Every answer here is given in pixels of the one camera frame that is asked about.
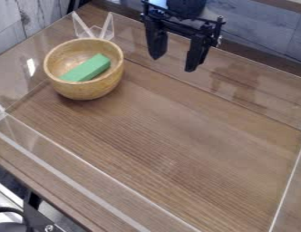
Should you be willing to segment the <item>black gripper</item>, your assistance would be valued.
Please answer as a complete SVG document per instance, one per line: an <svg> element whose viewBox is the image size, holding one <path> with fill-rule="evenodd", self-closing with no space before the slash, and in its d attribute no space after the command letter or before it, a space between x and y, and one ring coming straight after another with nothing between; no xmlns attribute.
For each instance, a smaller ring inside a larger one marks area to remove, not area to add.
<svg viewBox="0 0 301 232"><path fill-rule="evenodd" d="M184 67L185 72L193 72L208 53L209 39L213 47L220 44L224 17L207 8L207 0L140 0L140 3L149 57L156 60L165 53L165 31L185 37L195 34Z"/></svg>

